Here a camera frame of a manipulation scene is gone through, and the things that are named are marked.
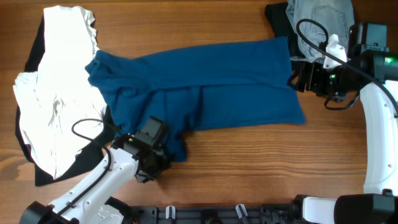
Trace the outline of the blue t-shirt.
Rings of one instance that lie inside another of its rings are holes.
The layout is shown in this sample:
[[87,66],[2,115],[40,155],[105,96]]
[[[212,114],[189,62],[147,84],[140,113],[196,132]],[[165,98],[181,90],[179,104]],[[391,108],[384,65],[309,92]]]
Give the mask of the blue t-shirt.
[[86,66],[122,133],[150,117],[168,124],[167,154],[187,158],[182,133],[263,124],[303,124],[288,41],[202,45],[129,59],[102,50]]

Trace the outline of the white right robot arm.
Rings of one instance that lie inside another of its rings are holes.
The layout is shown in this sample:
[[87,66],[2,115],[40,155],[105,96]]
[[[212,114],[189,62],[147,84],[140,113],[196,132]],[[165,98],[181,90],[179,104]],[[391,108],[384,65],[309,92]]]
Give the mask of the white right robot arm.
[[285,214],[287,223],[397,222],[397,54],[387,48],[386,33],[384,24],[355,24],[347,49],[329,36],[315,46],[325,61],[303,63],[289,78],[294,90],[328,102],[354,92],[365,114],[368,161],[361,194],[298,195]]

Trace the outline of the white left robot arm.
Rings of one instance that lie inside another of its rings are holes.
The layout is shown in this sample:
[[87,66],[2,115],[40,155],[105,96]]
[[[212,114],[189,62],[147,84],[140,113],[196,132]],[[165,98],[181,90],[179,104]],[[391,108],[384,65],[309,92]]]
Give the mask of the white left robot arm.
[[108,200],[126,182],[155,180],[169,168],[162,144],[167,123],[150,117],[135,134],[123,134],[107,148],[103,160],[74,188],[49,205],[30,204],[21,223],[123,223],[123,214]]

